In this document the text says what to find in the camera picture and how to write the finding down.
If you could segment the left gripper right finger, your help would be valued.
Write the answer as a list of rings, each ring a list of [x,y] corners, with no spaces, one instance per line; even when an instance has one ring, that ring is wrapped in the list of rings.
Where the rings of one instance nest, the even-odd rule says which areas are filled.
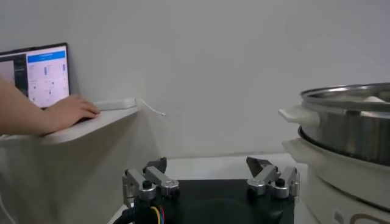
[[[247,180],[248,191],[256,197],[270,194],[277,199],[298,197],[300,194],[300,173],[295,167],[287,166],[284,170],[266,159],[246,158],[252,178]]]

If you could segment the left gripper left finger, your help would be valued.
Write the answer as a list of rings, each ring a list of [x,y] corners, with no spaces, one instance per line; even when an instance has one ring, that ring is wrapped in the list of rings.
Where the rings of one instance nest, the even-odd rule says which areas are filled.
[[[165,175],[167,159],[149,161],[141,172],[127,169],[122,176],[123,204],[130,207],[136,198],[150,202],[158,195],[177,199],[180,197],[180,185]]]

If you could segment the person's hand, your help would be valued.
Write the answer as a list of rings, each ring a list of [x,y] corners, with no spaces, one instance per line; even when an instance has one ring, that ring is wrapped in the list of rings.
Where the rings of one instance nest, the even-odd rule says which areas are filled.
[[[94,104],[80,96],[64,98],[43,112],[43,134],[69,128],[83,118],[93,119],[100,114]]]

